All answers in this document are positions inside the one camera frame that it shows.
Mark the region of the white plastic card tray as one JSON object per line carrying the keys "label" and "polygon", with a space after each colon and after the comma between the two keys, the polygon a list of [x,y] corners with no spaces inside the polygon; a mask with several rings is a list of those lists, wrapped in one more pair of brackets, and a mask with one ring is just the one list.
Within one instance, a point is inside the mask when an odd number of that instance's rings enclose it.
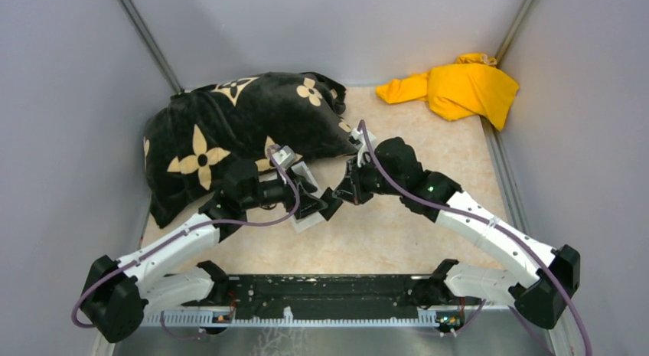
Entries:
{"label": "white plastic card tray", "polygon": [[294,164],[289,170],[289,176],[297,178],[296,187],[300,194],[299,208],[289,219],[295,231],[301,233],[329,221],[341,205],[333,198],[333,191],[321,188],[304,162]]}

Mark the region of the black floral plush blanket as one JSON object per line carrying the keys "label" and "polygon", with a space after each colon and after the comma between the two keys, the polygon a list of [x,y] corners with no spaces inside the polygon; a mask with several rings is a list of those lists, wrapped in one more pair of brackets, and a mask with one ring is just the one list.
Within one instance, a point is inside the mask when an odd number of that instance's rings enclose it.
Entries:
{"label": "black floral plush blanket", "polygon": [[267,72],[171,97],[142,136],[150,214],[168,226],[214,191],[240,159],[270,170],[266,151],[287,145],[305,161],[353,155],[346,89],[315,72]]}

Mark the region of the black leather card holder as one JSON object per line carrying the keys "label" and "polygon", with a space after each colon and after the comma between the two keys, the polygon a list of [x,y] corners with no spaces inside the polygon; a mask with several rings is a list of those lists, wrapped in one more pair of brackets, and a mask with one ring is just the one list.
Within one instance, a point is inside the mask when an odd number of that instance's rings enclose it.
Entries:
{"label": "black leather card holder", "polygon": [[322,203],[322,208],[318,213],[326,221],[329,221],[344,203],[340,198],[334,196],[332,188],[326,188],[319,198]]}

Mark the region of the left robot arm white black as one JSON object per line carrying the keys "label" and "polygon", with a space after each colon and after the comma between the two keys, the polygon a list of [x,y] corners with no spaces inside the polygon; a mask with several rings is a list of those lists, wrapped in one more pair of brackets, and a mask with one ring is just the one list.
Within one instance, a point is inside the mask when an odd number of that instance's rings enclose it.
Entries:
{"label": "left robot arm white black", "polygon": [[147,247],[113,260],[104,255],[88,272],[73,310],[110,343],[128,338],[149,315],[187,302],[224,303],[230,294],[227,274],[213,263],[172,275],[171,269],[216,246],[242,226],[250,226],[251,209],[281,204],[283,220],[304,219],[327,209],[331,189],[313,182],[305,164],[278,167],[276,177],[260,181],[250,160],[233,163],[220,188],[199,211]]}

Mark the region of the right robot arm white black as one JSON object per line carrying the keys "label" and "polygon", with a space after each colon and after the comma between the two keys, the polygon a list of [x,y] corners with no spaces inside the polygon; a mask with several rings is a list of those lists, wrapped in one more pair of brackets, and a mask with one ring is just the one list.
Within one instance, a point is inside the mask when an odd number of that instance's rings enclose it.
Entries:
{"label": "right robot arm white black", "polygon": [[555,328],[579,288],[581,255],[575,248],[555,248],[512,227],[447,175],[425,170],[400,137],[370,147],[354,132],[349,141],[357,154],[347,161],[336,198],[361,205],[378,194],[397,196],[410,212],[460,234],[502,265],[443,260],[429,278],[435,301],[485,299],[514,307],[540,328]]}

